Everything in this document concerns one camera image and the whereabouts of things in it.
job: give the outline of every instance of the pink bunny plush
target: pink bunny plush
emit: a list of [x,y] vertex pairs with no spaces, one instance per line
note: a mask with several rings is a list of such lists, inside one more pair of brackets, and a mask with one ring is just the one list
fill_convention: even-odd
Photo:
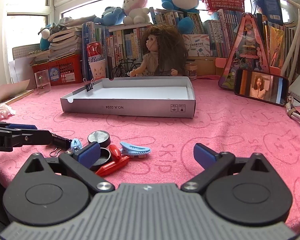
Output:
[[148,0],[123,0],[122,8],[127,15],[123,19],[125,25],[148,23],[150,18],[148,8],[145,8]]

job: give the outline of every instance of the metal screw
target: metal screw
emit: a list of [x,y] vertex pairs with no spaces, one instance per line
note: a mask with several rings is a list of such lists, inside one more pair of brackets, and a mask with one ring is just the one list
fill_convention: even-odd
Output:
[[147,186],[144,186],[143,189],[146,191],[149,191],[152,189],[152,187],[150,185],[147,185]]
[[98,190],[102,190],[102,191],[109,190],[109,189],[111,189],[111,187],[112,187],[112,184],[109,183],[109,182],[106,182],[106,181],[99,182],[99,183],[97,184],[97,189],[98,189]]
[[199,187],[199,184],[196,182],[193,182],[193,181],[189,181],[189,182],[185,183],[185,185],[183,187],[187,190],[195,190]]

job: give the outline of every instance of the doll hair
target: doll hair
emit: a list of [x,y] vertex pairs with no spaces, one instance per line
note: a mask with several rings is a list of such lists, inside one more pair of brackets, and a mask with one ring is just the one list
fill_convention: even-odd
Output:
[[156,70],[156,74],[162,73],[165,65],[169,64],[171,68],[184,75],[188,51],[183,37],[178,30],[166,25],[151,25],[146,28],[141,41],[143,54],[149,53],[146,41],[151,34],[157,37],[158,44],[159,66]]
[[256,76],[256,79],[254,81],[253,89],[254,90],[258,90],[258,86],[257,86],[258,79],[260,79],[260,82],[261,82],[261,85],[260,85],[259,89],[260,89],[260,91],[262,91],[264,89],[264,87],[265,87],[265,80],[264,80],[263,76],[261,76],[261,75]]

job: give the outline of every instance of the smartphone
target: smartphone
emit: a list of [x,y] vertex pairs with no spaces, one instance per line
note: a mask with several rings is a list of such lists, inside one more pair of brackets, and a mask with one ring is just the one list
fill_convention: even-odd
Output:
[[255,70],[239,68],[235,74],[234,93],[277,106],[287,103],[289,80]]

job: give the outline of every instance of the pink tablecloth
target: pink tablecloth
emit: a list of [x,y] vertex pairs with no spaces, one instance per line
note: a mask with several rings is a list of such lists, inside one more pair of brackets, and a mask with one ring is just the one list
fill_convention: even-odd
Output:
[[[181,185],[202,171],[193,158],[193,146],[201,142],[215,151],[230,151],[249,157],[261,152],[275,167],[293,193],[294,202],[287,225],[300,232],[300,126],[288,118],[285,108],[239,97],[221,90],[217,81],[193,82],[196,111],[193,119],[149,118],[63,113],[60,97],[79,85],[53,87],[12,104],[17,115],[7,122],[34,124],[67,138],[106,130],[115,144],[126,141],[151,147],[146,159],[133,159],[106,179],[121,182],[174,182]],[[0,182],[6,186],[33,152],[48,157],[51,147],[23,146],[11,153],[0,152]]]

